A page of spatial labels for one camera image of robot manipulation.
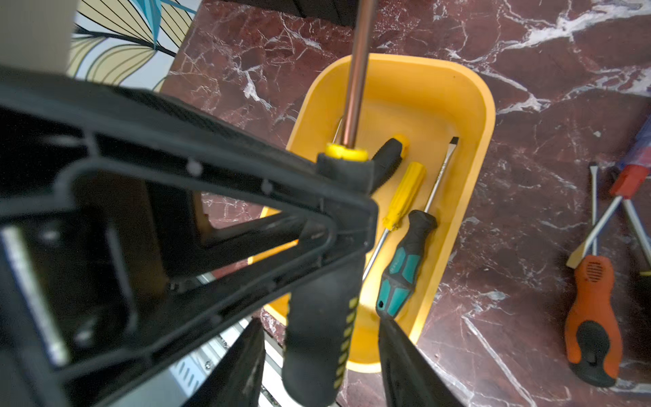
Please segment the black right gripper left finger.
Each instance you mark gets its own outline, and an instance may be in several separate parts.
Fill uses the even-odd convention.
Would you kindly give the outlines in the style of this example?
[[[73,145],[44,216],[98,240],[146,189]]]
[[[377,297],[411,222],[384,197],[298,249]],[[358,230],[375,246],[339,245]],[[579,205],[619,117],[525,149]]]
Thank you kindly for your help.
[[[258,406],[264,357],[264,329],[253,319],[183,406]]]

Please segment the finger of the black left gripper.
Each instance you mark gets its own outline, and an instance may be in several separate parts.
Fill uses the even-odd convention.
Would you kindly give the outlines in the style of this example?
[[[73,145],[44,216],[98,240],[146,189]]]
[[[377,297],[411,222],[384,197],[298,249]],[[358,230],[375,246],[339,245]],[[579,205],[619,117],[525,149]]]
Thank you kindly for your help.
[[[175,98],[1,69],[1,403],[105,406],[320,276],[341,189]]]

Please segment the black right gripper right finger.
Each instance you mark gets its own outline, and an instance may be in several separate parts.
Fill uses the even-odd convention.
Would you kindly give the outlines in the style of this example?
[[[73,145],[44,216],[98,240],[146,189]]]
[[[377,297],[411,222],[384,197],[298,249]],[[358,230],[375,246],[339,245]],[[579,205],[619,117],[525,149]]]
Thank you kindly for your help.
[[[461,406],[397,322],[381,318],[378,340],[388,406]]]

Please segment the green black screwdriver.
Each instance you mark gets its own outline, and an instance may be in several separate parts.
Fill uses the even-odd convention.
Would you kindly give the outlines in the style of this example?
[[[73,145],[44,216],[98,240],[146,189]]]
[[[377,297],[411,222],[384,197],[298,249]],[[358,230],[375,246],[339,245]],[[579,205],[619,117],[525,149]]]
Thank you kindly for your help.
[[[430,213],[430,209],[458,143],[458,137],[450,140],[424,210],[412,210],[409,213],[408,232],[397,245],[391,262],[382,273],[376,304],[376,312],[381,317],[395,318],[415,292],[420,267],[425,258],[427,239],[437,229],[437,219]]]

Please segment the black yellow-dotted screwdriver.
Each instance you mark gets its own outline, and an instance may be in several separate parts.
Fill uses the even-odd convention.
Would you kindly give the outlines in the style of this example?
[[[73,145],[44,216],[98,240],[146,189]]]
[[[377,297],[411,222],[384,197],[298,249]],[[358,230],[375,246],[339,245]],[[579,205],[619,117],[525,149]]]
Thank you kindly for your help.
[[[303,406],[328,406],[337,398],[349,358],[368,240],[376,227],[377,207],[369,198],[374,166],[369,154],[356,146],[376,5],[359,4],[342,136],[317,159],[318,174],[341,189],[319,203],[320,211],[337,227],[328,234],[333,244],[316,261],[320,276],[296,287],[289,300],[282,380],[288,394]]]

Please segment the orange black screwdriver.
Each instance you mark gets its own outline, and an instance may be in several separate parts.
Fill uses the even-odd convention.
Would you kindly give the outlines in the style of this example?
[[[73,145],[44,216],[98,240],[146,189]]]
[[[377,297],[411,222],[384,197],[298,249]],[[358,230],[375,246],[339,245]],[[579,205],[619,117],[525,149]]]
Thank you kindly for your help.
[[[620,328],[611,305],[615,285],[612,263],[597,253],[597,237],[622,199],[616,198],[598,218],[598,165],[591,173],[593,229],[566,264],[574,270],[576,298],[565,324],[566,357],[571,370],[585,383],[610,388],[622,361]]]

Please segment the yellow handle screwdriver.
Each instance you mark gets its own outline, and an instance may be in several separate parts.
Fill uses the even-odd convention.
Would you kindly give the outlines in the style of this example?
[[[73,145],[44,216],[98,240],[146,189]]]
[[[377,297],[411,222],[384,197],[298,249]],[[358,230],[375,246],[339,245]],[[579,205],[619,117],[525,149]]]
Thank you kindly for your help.
[[[367,278],[374,266],[378,254],[380,253],[384,242],[386,242],[389,233],[399,227],[402,218],[410,209],[426,174],[427,169],[419,162],[412,162],[408,166],[407,171],[403,175],[403,178],[393,195],[392,201],[389,205],[388,214],[382,221],[384,231],[381,234],[379,243],[376,245],[376,248],[372,253],[371,259],[364,268],[364,280]]]

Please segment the black yellow-capped screwdriver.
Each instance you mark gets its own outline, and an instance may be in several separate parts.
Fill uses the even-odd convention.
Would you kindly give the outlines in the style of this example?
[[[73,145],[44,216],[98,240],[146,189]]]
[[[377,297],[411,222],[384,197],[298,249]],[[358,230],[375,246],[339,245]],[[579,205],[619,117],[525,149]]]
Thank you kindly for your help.
[[[396,172],[407,156],[410,140],[403,135],[388,139],[373,156],[374,178],[371,193],[382,187]]]

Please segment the black yellow-striped screwdriver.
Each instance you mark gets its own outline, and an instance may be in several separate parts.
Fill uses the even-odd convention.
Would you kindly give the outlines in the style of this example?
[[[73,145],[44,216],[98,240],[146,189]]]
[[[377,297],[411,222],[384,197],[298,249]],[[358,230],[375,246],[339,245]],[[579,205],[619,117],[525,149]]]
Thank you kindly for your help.
[[[622,201],[624,211],[627,219],[632,227],[632,230],[637,238],[640,249],[644,256],[644,266],[640,268],[635,278],[635,290],[638,299],[642,305],[650,308],[650,241],[647,233],[645,232],[644,225],[642,224],[637,210],[635,209],[632,200],[624,199]]]

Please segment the blue red transparent screwdriver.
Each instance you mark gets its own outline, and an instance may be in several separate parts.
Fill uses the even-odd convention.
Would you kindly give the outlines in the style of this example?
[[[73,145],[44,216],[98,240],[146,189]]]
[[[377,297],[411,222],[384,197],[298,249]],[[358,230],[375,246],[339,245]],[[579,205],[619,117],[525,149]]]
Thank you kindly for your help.
[[[629,152],[625,155],[620,162],[620,173],[615,180],[615,184],[610,188],[610,194],[613,200],[610,206],[605,210],[605,213],[598,219],[593,229],[590,231],[586,239],[581,245],[575,249],[566,265],[572,269],[576,269],[583,258],[586,256],[588,249],[593,244],[593,241],[598,237],[602,229],[605,227],[610,217],[615,213],[615,210],[625,200],[630,200],[637,190],[642,186],[650,173],[650,117],[647,118],[644,125],[641,127],[637,136],[635,137],[634,144]]]

